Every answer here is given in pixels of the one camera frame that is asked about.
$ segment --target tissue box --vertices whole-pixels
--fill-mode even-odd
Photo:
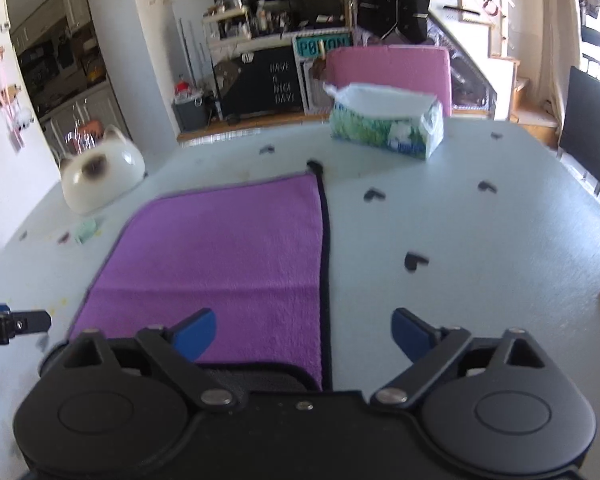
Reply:
[[[358,83],[340,90],[325,86],[325,91],[335,100],[334,137],[421,159],[444,137],[442,104],[433,95]]]

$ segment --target pink chair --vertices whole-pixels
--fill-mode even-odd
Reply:
[[[451,115],[449,52],[440,46],[352,46],[327,54],[326,80],[342,88],[350,83],[393,86],[433,94]]]

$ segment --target white wall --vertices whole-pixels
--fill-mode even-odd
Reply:
[[[89,0],[107,72],[134,142],[145,158],[177,148],[136,0]]]
[[[529,96],[537,98],[538,78],[542,62],[542,0],[513,0],[509,12],[509,55],[520,60],[518,77],[531,79]]]
[[[177,136],[180,128],[171,107],[173,87],[180,76],[190,80],[190,75],[171,0],[136,0],[136,6],[162,102]]]
[[[7,17],[5,0],[0,0],[0,23]],[[0,32],[4,47],[4,79],[22,87],[18,102],[31,108],[8,32]],[[59,180],[58,168],[36,120],[22,132],[24,147],[16,153],[0,111],[0,251],[43,196]]]
[[[214,0],[171,0],[176,21],[182,20],[189,57],[196,80],[212,75],[211,56],[206,47],[202,15]]]

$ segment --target cat-shaped bowl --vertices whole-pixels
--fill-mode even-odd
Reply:
[[[84,215],[113,202],[144,179],[144,158],[115,126],[103,141],[60,164],[62,193],[69,208]]]

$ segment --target wooden floor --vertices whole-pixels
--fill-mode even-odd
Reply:
[[[199,139],[200,137],[226,134],[238,130],[251,130],[252,128],[266,128],[268,126],[283,126],[284,124],[327,121],[328,119],[329,114],[305,115],[304,112],[295,112],[243,119],[239,123],[231,125],[229,125],[227,121],[213,121],[206,128],[196,130],[195,132],[185,132],[180,134],[178,136],[178,142],[187,142],[188,140]]]

